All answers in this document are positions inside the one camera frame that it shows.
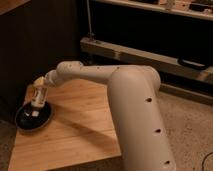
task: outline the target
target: floor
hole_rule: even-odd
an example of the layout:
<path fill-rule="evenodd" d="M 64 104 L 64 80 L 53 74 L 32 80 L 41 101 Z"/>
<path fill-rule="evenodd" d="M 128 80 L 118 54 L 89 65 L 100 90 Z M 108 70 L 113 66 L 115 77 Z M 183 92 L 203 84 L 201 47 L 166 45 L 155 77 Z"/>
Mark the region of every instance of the floor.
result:
<path fill-rule="evenodd" d="M 158 94 L 159 106 L 179 171 L 201 171 L 203 158 L 213 151 L 213 106 L 170 94 Z M 0 171 L 6 171 L 16 128 L 0 121 Z M 213 170 L 213 155 L 205 161 Z M 123 171 L 121 157 L 96 161 L 55 171 Z"/>

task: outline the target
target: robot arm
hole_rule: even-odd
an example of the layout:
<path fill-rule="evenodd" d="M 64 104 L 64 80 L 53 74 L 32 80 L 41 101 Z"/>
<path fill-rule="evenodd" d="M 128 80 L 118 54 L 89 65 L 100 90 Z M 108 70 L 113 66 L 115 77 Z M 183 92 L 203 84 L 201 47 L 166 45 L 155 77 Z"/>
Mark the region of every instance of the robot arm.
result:
<path fill-rule="evenodd" d="M 59 86 L 74 78 L 107 85 L 126 171 L 176 170 L 155 96 L 160 87 L 156 70 L 148 66 L 83 66 L 80 62 L 62 62 L 56 70 L 35 81 L 31 105 L 42 108 L 48 86 Z"/>

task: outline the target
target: cable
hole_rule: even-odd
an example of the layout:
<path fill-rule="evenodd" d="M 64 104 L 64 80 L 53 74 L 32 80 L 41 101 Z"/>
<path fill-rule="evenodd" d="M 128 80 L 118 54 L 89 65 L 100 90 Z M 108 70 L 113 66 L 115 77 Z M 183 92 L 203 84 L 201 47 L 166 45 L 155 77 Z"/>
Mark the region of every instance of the cable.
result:
<path fill-rule="evenodd" d="M 206 155 L 204 156 L 203 161 L 202 161 L 202 171 L 205 171 L 205 161 L 206 161 L 206 159 L 207 159 L 210 155 L 212 155 L 212 154 L 213 154 L 213 152 L 210 152 L 210 153 L 208 153 L 208 154 L 206 154 Z"/>

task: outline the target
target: wall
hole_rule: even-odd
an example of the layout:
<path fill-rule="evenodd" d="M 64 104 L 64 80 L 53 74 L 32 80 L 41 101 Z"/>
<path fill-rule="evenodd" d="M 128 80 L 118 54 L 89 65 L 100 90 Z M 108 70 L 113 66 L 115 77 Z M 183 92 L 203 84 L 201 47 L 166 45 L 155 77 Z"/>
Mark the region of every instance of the wall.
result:
<path fill-rule="evenodd" d="M 0 118 L 13 121 L 25 88 L 79 56 L 76 1 L 32 0 L 0 16 Z"/>

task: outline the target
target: wooden tabletop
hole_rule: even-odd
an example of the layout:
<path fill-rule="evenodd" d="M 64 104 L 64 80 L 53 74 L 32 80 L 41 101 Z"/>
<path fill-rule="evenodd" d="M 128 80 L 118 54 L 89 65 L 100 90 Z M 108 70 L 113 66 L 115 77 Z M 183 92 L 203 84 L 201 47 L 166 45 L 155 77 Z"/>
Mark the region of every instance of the wooden tabletop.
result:
<path fill-rule="evenodd" d="M 0 0 L 0 15 L 27 3 L 30 0 Z"/>
<path fill-rule="evenodd" d="M 33 95 L 29 86 L 25 102 Z M 9 171 L 61 168 L 120 155 L 106 86 L 72 80 L 50 88 L 53 118 L 38 132 L 17 132 Z"/>

